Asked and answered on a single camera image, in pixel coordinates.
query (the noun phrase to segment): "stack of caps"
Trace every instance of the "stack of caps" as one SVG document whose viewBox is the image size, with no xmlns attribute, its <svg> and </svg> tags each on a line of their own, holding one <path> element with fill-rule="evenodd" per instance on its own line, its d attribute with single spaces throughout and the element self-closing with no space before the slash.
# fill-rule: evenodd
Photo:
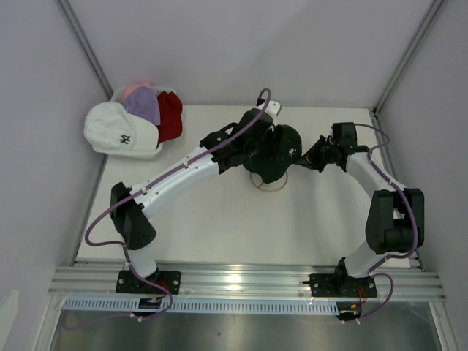
<svg viewBox="0 0 468 351">
<path fill-rule="evenodd" d="M 109 155 L 150 158 L 158 146 L 182 134 L 182 102 L 173 92 L 156 95 L 149 83 L 128 87 L 118 102 L 91 109 L 84 135 L 93 149 Z"/>
</svg>

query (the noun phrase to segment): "cable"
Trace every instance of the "cable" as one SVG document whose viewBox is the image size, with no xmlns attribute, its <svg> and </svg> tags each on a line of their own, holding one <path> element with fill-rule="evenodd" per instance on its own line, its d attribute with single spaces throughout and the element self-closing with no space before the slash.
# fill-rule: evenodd
<svg viewBox="0 0 468 351">
<path fill-rule="evenodd" d="M 63 329 L 65 329 L 66 331 L 77 331 L 78 329 L 84 329 L 84 328 L 92 327 L 93 325 L 99 324 L 101 322 L 104 322 L 106 320 L 110 320 L 110 319 L 115 318 L 115 317 L 131 317 L 131 316 L 132 315 L 131 315 L 130 312 L 109 314 L 108 316 L 97 318 L 95 320 L 92 320 L 91 322 L 87 322 L 87 323 L 83 323 L 83 324 L 80 324 L 80 325 L 75 325 L 73 327 L 69 327 L 67 325 L 67 313 L 64 313 L 62 316 L 60 316 L 59 325 Z"/>
<path fill-rule="evenodd" d="M 359 295 L 361 295 L 361 293 L 364 297 L 364 302 L 361 302 L 361 305 L 364 305 L 367 302 L 367 294 L 363 287 L 359 287 Z"/>
<path fill-rule="evenodd" d="M 252 175 L 253 175 L 253 174 L 254 174 L 254 173 L 252 173 L 252 172 L 250 173 L 250 181 L 251 181 L 252 184 L 253 184 L 257 189 L 259 189 L 261 192 L 279 192 L 281 189 L 283 189 L 283 188 L 286 186 L 287 181 L 288 181 L 288 179 L 289 179 L 289 176 L 288 176 L 288 174 L 287 174 L 287 172 L 286 172 L 286 180 L 284 181 L 284 184 L 283 184 L 283 185 L 281 185 L 278 189 L 275 189 L 275 190 L 267 190 L 267 189 L 262 189 L 262 185 L 265 183 L 265 182 L 263 182 L 263 181 L 262 181 L 261 185 L 256 185 L 256 183 L 254 182 L 254 179 L 252 178 Z"/>
<path fill-rule="evenodd" d="M 412 211 L 410 202 L 408 201 L 406 195 L 399 188 L 399 186 L 394 184 L 392 182 L 392 180 L 384 172 L 382 172 L 379 165 L 372 160 L 372 152 L 374 150 L 377 150 L 378 148 L 383 148 L 384 146 L 387 146 L 388 144 L 390 144 L 390 137 L 387 134 L 385 134 L 382 130 L 380 130 L 380 129 L 376 128 L 376 127 L 373 127 L 371 125 L 368 125 L 368 124 L 355 123 L 355 126 L 373 129 L 375 132 L 380 133 L 384 137 L 384 142 L 382 144 L 378 144 L 376 146 L 373 146 L 373 147 L 371 147 L 369 149 L 369 151 L 367 151 L 367 159 L 369 161 L 369 164 L 375 169 L 375 171 L 379 174 L 379 176 L 381 176 L 388 184 L 390 184 L 399 193 L 399 196 L 403 200 L 403 204 L 404 204 L 404 206 L 405 206 L 405 208 L 406 208 L 406 210 L 408 212 L 409 220 L 411 221 L 411 227 L 412 227 L 412 231 L 413 231 L 412 245 L 411 245 L 411 249 L 408 251 L 408 253 L 406 253 L 406 254 L 389 254 L 388 256 L 382 258 L 380 261 L 378 261 L 375 265 L 373 265 L 369 269 L 369 273 L 371 273 L 372 271 L 375 271 L 377 268 L 379 268 L 383 263 L 385 263 L 386 260 L 388 260 L 390 258 L 404 259 L 404 258 L 411 257 L 412 254 L 415 253 L 416 247 L 418 246 L 418 225 L 416 224 L 415 214 Z M 370 277 L 375 278 L 376 276 L 385 276 L 385 277 L 388 278 L 388 280 L 390 281 L 390 291 L 388 292 L 387 298 L 385 298 L 385 300 L 382 302 L 382 304 L 380 304 L 380 306 L 377 307 L 374 311 L 366 314 L 365 316 L 362 316 L 360 318 L 361 320 L 369 318 L 369 317 L 375 315 L 379 310 L 381 310 L 388 303 L 388 301 L 392 297 L 393 289 L 395 287 L 395 284 L 393 282 L 392 277 L 390 275 L 386 274 L 386 273 L 383 273 L 383 272 L 382 273 L 375 273 L 374 275 L 372 275 Z"/>
<path fill-rule="evenodd" d="M 376 276 L 385 276 L 388 278 L 388 280 L 390 281 L 390 291 L 388 292 L 387 294 L 387 297 L 385 298 L 385 300 L 380 304 L 379 307 L 377 307 L 374 311 L 372 312 L 369 312 L 368 314 L 366 314 L 365 316 L 362 316 L 361 318 L 359 318 L 360 320 L 364 320 L 366 318 L 369 318 L 373 315 L 375 315 L 378 311 L 380 311 L 381 309 L 384 308 L 385 305 L 387 305 L 388 301 L 390 300 L 390 298 L 392 297 L 393 295 L 393 289 L 395 288 L 395 283 L 393 282 L 393 279 L 390 275 L 386 274 L 386 273 L 375 273 L 372 278 L 375 278 Z"/>
<path fill-rule="evenodd" d="M 411 249 L 408 251 L 408 253 L 406 253 L 406 254 L 389 254 L 388 256 L 382 258 L 382 259 L 381 259 L 379 262 L 377 262 L 375 265 L 373 265 L 373 266 L 369 269 L 369 273 L 370 273 L 370 272 L 372 272 L 372 271 L 375 271 L 375 270 L 376 270 L 377 268 L 379 268 L 383 263 L 385 263 L 386 260 L 389 260 L 390 258 L 404 259 L 404 258 L 411 257 L 412 254 L 415 253 L 416 247 L 418 246 L 418 225 L 416 224 L 415 214 L 414 214 L 413 211 L 412 211 L 410 202 L 408 201 L 406 195 L 405 195 L 405 194 L 403 193 L 403 191 L 399 188 L 399 186 L 397 186 L 396 184 L 394 184 L 394 183 L 392 182 L 392 180 L 391 180 L 384 172 L 382 172 L 382 170 L 380 169 L 379 165 L 376 164 L 376 163 L 372 160 L 372 151 L 374 151 L 374 150 L 376 150 L 376 149 L 378 149 L 378 148 L 382 148 L 382 147 L 384 147 L 384 146 L 387 146 L 387 145 L 390 143 L 390 138 L 389 138 L 388 135 L 386 135 L 382 130 L 380 130 L 380 129 L 376 128 L 376 127 L 370 126 L 370 125 L 368 125 L 368 124 L 356 123 L 355 126 L 373 129 L 374 131 L 379 132 L 379 133 L 385 138 L 384 143 L 379 144 L 379 145 L 376 145 L 376 146 L 373 146 L 372 148 L 369 149 L 369 151 L 367 152 L 367 159 L 368 159 L 368 161 L 369 161 L 369 164 L 375 169 L 375 171 L 379 174 L 379 176 L 381 176 L 387 183 L 389 183 L 389 184 L 399 193 L 401 199 L 403 200 L 404 207 L 406 208 L 406 210 L 407 210 L 407 212 L 408 212 L 408 216 L 409 216 L 409 220 L 411 221 L 411 227 L 412 227 L 412 232 L 413 232 L 412 245 L 411 245 Z"/>
<path fill-rule="evenodd" d="M 267 94 L 267 97 L 265 99 L 265 103 L 262 107 L 262 109 L 257 113 L 257 115 L 248 123 L 246 124 L 244 127 L 242 127 L 239 131 L 237 131 L 234 135 L 231 135 L 230 137 L 228 137 L 228 139 L 224 140 L 222 143 L 218 144 L 217 146 L 214 146 L 213 148 L 210 148 L 209 150 L 197 155 L 197 156 L 194 156 L 192 157 L 191 159 L 189 159 L 188 161 L 186 161 L 186 163 L 182 163 L 180 164 L 179 166 L 173 168 L 172 170 L 169 170 L 167 171 L 165 174 L 161 175 L 160 177 L 156 178 L 154 181 L 152 181 L 151 183 L 149 183 L 147 186 L 146 186 L 146 191 L 148 191 L 149 189 L 151 189 L 153 186 L 155 186 L 156 184 L 158 184 L 160 181 L 163 181 L 164 179 L 166 179 L 167 177 L 171 176 L 172 174 L 178 172 L 179 170 L 183 170 L 184 168 L 187 168 L 189 165 L 191 165 L 192 163 L 196 162 L 197 160 L 205 157 L 206 155 L 208 154 L 212 154 L 213 152 L 215 151 L 218 151 L 219 149 L 221 148 L 224 148 L 226 145 L 232 143 L 235 139 L 237 139 L 238 137 L 240 137 L 246 130 L 248 130 L 251 126 L 253 126 L 255 124 L 255 122 L 257 122 L 261 117 L 262 115 L 264 114 L 264 112 L 266 111 L 266 109 L 268 108 L 268 105 L 270 104 L 270 100 L 271 100 L 271 90 L 269 88 L 264 88 L 260 94 L 259 94 L 259 98 L 262 97 L 262 95 L 266 93 Z M 106 246 L 106 245 L 120 245 L 122 246 L 122 249 L 124 250 L 124 256 L 125 256 L 125 260 L 127 261 L 128 263 L 128 266 L 129 266 L 129 269 L 130 271 L 133 273 L 133 275 L 139 279 L 140 281 L 148 284 L 148 285 L 151 285 L 152 287 L 155 287 L 159 290 L 161 290 L 162 292 L 164 292 L 167 296 L 169 296 L 169 299 L 170 299 L 170 302 L 169 304 L 167 305 L 167 307 L 165 307 L 164 309 L 162 309 L 161 311 L 158 311 L 158 312 L 155 312 L 153 313 L 152 315 L 150 316 L 147 316 L 147 317 L 138 317 L 138 320 L 141 321 L 141 320 L 149 320 L 151 318 L 154 318 L 156 316 L 159 316 L 160 314 L 166 312 L 168 309 L 170 309 L 173 305 L 173 296 L 172 294 L 170 293 L 170 291 L 164 287 L 162 287 L 161 285 L 159 284 L 156 284 L 156 283 L 153 283 L 153 282 L 150 282 L 149 280 L 147 279 L 144 279 L 142 276 L 140 276 L 138 274 L 138 272 L 133 268 L 133 265 L 132 265 L 132 261 L 130 260 L 130 257 L 129 257 L 129 252 L 128 252 L 128 248 L 127 248 L 127 245 L 125 244 L 125 242 L 123 241 L 118 241 L 118 240 L 111 240 L 111 241 L 103 241 L 103 242 L 100 242 L 100 243 L 94 243 L 93 241 L 91 241 L 90 239 L 90 235 L 91 235 L 91 231 L 97 226 L 97 224 L 99 222 L 102 221 L 102 219 L 104 219 L 108 214 L 110 214 L 112 211 L 114 211 L 116 208 L 118 208 L 119 206 L 129 202 L 130 200 L 133 200 L 135 199 L 136 197 L 142 195 L 143 193 L 143 190 L 140 189 L 138 190 L 136 193 L 128 196 L 128 197 L 125 197 L 124 199 L 118 201 L 117 203 L 113 204 L 111 207 L 109 207 L 107 210 L 105 210 L 104 212 L 102 212 L 88 227 L 88 229 L 85 231 L 85 235 L 84 235 L 84 240 L 85 242 L 89 245 L 89 246 L 93 246 L 93 247 L 97 247 L 97 246 Z M 113 314 L 112 316 L 106 316 L 105 319 L 108 319 L 108 318 L 111 318 L 111 317 L 121 317 L 123 314 Z"/>
</svg>

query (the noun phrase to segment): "white tabletop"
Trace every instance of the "white tabletop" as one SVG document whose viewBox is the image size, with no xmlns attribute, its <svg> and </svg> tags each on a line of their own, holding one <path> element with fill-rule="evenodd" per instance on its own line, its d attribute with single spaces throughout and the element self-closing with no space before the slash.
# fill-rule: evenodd
<svg viewBox="0 0 468 351">
<path fill-rule="evenodd" d="M 140 183 L 192 151 L 209 132 L 239 121 L 250 107 L 184 106 L 184 133 L 164 145 L 155 160 L 109 157 L 90 222 L 110 203 L 110 189 L 123 181 Z M 284 107 L 278 123 L 301 134 L 303 151 L 328 135 L 332 123 L 371 123 L 366 109 Z M 374 132 L 358 127 L 358 143 L 376 144 Z M 377 161 L 381 161 L 378 152 Z M 157 237 L 151 244 L 156 261 L 203 263 L 335 265 L 365 241 L 370 199 L 358 182 L 335 165 L 323 173 L 292 166 L 289 181 L 277 193 L 253 187 L 243 167 L 228 170 L 169 202 L 151 219 Z M 121 239 L 110 217 L 91 234 L 92 241 Z M 82 260 L 123 260 L 119 246 L 90 247 L 83 241 Z M 409 267 L 408 260 L 388 266 Z"/>
</svg>

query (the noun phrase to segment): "gray wall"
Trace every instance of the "gray wall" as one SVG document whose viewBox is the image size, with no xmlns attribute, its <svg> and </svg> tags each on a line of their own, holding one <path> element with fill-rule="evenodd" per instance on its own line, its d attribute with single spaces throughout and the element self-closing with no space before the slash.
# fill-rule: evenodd
<svg viewBox="0 0 468 351">
<path fill-rule="evenodd" d="M 71 0 L 113 88 L 373 107 L 431 0 Z"/>
<path fill-rule="evenodd" d="M 382 123 L 397 173 L 426 195 L 428 269 L 440 272 L 468 346 L 468 1 L 448 1 Z"/>
<path fill-rule="evenodd" d="M 20 290 L 6 350 L 27 350 L 101 157 L 82 137 L 104 100 L 51 0 L 0 5 L 0 296 Z"/>
</svg>

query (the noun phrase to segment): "white cable tray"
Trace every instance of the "white cable tray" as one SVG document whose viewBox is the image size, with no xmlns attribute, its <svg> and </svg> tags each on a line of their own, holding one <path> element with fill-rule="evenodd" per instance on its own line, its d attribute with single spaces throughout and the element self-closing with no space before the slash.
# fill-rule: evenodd
<svg viewBox="0 0 468 351">
<path fill-rule="evenodd" d="M 64 309 L 75 311 L 132 311 L 156 312 L 154 309 L 139 309 L 139 298 L 70 296 L 64 303 Z M 165 298 L 160 309 L 165 308 L 169 300 Z M 338 314 L 338 308 L 332 301 L 245 301 L 216 299 L 174 298 L 169 312 L 183 313 L 233 313 L 233 314 L 298 314 L 332 315 Z"/>
</svg>

